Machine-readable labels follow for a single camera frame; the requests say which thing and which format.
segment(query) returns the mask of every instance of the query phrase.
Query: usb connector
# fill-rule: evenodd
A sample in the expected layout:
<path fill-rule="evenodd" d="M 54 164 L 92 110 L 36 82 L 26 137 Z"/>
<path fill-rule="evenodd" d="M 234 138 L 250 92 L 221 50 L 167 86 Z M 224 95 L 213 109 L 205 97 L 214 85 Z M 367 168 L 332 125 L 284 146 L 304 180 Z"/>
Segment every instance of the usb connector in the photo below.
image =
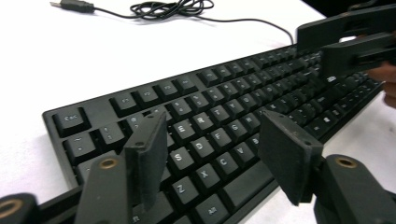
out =
<path fill-rule="evenodd" d="M 66 10 L 77 11 L 81 13 L 93 13 L 95 7 L 91 3 L 78 0 L 61 0 L 60 2 L 49 2 L 53 7 L 60 7 Z"/>

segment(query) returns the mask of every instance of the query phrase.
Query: white table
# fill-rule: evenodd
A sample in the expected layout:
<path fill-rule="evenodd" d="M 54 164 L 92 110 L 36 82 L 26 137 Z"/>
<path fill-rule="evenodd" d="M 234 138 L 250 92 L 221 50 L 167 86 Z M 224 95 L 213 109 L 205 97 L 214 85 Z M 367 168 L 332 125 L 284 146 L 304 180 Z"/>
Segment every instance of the white table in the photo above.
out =
<path fill-rule="evenodd" d="M 139 2 L 93 3 L 127 14 L 129 5 Z M 268 20 L 293 34 L 299 25 L 323 18 L 297 0 L 217 1 L 204 16 Z M 41 118 L 44 111 L 290 43 L 284 33 L 258 22 L 127 21 L 61 10 L 44 0 L 7 1 L 0 22 L 0 197 L 30 192 L 39 203 L 69 190 Z M 337 134 L 325 153 L 363 161 L 396 192 L 396 110 L 380 98 Z M 312 204 L 292 207 L 278 191 L 244 221 L 315 223 L 315 218 Z"/>

